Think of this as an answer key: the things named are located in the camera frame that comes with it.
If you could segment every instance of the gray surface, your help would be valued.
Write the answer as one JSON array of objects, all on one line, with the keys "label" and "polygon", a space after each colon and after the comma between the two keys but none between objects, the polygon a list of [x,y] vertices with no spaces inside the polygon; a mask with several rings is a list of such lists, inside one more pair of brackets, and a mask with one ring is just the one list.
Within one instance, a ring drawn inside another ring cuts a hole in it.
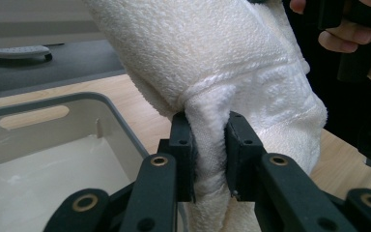
[{"label": "gray surface", "polygon": [[0,61],[0,98],[125,73],[108,41],[50,45],[44,57]]}]

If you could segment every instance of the person's hand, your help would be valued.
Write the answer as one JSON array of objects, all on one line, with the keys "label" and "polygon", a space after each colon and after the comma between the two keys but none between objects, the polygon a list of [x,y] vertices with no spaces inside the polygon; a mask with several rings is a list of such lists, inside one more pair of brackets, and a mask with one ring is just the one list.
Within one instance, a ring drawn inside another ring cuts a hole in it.
[{"label": "person's hand", "polygon": [[[371,7],[371,0],[360,0],[363,4]],[[350,9],[351,1],[346,1],[344,9],[344,18],[341,24],[336,28],[330,28],[322,32],[319,36],[319,43],[324,48],[343,53],[355,52],[359,45],[371,43],[371,28],[361,26],[346,19],[346,14]],[[303,14],[306,0],[291,0],[291,9]]]}]

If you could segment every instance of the wooden table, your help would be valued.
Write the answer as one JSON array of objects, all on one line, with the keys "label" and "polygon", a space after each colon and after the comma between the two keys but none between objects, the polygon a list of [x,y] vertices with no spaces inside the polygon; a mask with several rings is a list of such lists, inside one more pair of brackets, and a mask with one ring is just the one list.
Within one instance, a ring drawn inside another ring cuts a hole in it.
[{"label": "wooden table", "polygon": [[[169,120],[145,101],[127,75],[2,98],[0,107],[76,92],[97,92],[110,98],[150,154],[157,151],[161,138],[169,137]],[[356,148],[324,130],[321,152],[311,178],[322,190],[345,198],[349,189],[371,189],[371,168],[364,164],[365,158]]]}]

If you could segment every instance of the white towel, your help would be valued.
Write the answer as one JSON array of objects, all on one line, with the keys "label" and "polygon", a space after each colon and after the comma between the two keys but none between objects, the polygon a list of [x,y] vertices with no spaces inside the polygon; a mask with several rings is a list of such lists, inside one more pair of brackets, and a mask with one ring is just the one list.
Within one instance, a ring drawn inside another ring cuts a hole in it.
[{"label": "white towel", "polygon": [[230,110],[307,173],[327,117],[281,1],[83,1],[146,100],[167,117],[185,111],[199,151],[190,231],[259,230],[253,204],[230,199],[225,183]]}]

